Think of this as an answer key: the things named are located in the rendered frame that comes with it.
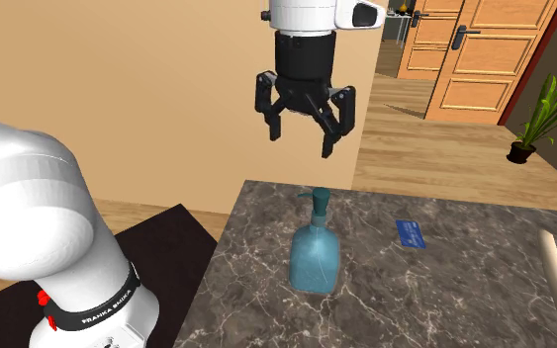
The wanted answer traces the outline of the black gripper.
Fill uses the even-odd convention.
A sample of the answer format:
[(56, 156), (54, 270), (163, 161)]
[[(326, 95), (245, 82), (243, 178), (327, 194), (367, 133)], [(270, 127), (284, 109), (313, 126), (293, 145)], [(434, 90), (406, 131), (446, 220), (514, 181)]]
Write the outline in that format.
[[(317, 37), (297, 37), (275, 32), (275, 68), (255, 78), (254, 109), (264, 116), (269, 138), (281, 136), (280, 113), (290, 111), (311, 115), (324, 132), (322, 158), (355, 126), (356, 90), (353, 86), (329, 88), (336, 32)], [(279, 98), (271, 102), (275, 85)]]

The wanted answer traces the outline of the small wooden panel door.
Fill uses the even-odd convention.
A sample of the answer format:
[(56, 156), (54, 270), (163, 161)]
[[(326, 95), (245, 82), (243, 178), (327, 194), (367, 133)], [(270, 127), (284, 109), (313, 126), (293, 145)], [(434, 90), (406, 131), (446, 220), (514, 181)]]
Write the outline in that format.
[(399, 79), (437, 79), (464, 0), (416, 0)]

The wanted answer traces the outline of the teal soap dispenser bottle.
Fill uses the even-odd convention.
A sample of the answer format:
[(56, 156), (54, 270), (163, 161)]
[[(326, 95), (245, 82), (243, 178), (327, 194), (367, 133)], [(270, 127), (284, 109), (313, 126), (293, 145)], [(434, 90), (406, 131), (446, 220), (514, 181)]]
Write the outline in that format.
[(340, 243), (337, 235), (326, 227), (330, 190), (316, 187), (311, 193), (313, 209), (309, 224), (298, 228), (291, 242), (289, 283), (298, 291), (331, 294), (340, 265)]

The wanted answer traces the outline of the blue card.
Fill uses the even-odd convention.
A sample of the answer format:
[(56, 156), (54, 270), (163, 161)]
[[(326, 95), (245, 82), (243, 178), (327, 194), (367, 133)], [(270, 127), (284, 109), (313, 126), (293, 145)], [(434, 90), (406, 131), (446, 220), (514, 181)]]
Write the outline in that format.
[(397, 219), (396, 226), (403, 246), (425, 249), (425, 242), (416, 221)]

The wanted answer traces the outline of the large wooden panel door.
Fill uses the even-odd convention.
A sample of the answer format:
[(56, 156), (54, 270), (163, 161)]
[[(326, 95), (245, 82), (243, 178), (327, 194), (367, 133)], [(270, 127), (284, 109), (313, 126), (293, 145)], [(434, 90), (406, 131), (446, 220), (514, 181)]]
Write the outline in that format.
[(425, 118), (495, 125), (557, 0), (465, 0)]

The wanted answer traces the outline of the dark robot stand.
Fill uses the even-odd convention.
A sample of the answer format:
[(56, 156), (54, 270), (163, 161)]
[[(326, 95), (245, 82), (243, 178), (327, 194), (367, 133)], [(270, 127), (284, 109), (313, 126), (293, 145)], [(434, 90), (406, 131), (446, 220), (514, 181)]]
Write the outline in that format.
[[(147, 348), (172, 348), (195, 297), (217, 241), (177, 205), (115, 238), (136, 266), (141, 282), (159, 301), (159, 318)], [(0, 348), (28, 348), (43, 318), (40, 287), (19, 282), (0, 291)]]

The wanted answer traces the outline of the green potted plant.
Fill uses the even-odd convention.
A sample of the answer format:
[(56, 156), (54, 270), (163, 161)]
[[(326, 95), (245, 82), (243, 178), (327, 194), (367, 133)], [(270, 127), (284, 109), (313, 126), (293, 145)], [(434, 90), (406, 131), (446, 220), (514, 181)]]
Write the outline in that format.
[(534, 143), (542, 138), (554, 139), (548, 134), (557, 128), (557, 79), (549, 73), (542, 84), (535, 107), (529, 111), (530, 120), (523, 123), (524, 131), (519, 132), (511, 143), (507, 160), (514, 164), (525, 164), (536, 151)]

